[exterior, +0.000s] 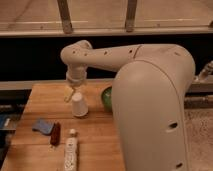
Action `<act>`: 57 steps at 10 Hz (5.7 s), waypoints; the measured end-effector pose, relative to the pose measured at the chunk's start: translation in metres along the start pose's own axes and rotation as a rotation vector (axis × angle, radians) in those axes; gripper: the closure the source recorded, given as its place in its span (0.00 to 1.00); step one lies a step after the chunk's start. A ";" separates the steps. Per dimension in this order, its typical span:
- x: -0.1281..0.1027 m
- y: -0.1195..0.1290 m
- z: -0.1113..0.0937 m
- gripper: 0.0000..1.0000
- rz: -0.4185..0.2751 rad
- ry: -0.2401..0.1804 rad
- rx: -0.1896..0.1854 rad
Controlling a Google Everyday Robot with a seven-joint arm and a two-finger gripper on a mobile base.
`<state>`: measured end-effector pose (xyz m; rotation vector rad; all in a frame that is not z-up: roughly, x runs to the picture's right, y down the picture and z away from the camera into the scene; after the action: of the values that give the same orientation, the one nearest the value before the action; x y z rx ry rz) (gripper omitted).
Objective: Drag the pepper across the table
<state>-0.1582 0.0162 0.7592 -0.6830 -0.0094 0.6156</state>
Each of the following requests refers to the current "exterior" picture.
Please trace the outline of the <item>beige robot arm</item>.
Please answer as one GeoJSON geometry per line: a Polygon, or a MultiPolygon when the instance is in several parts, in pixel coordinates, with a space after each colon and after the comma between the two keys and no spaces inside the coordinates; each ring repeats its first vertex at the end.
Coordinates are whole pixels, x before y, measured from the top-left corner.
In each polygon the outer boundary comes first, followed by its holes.
{"type": "Polygon", "coordinates": [[[176,44],[94,49],[86,41],[64,47],[71,87],[89,67],[114,71],[112,111],[126,171],[189,171],[184,97],[195,76],[192,55],[176,44]]]}

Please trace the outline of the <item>beige gripper wrist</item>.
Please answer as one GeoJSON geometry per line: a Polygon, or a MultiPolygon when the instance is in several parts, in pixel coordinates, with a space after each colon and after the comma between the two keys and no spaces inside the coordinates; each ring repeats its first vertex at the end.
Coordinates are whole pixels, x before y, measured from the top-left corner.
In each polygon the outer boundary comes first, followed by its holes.
{"type": "Polygon", "coordinates": [[[81,86],[87,78],[87,72],[85,70],[74,69],[66,72],[66,80],[71,87],[68,87],[68,93],[65,95],[64,101],[69,102],[75,93],[76,89],[73,87],[81,86]]]}

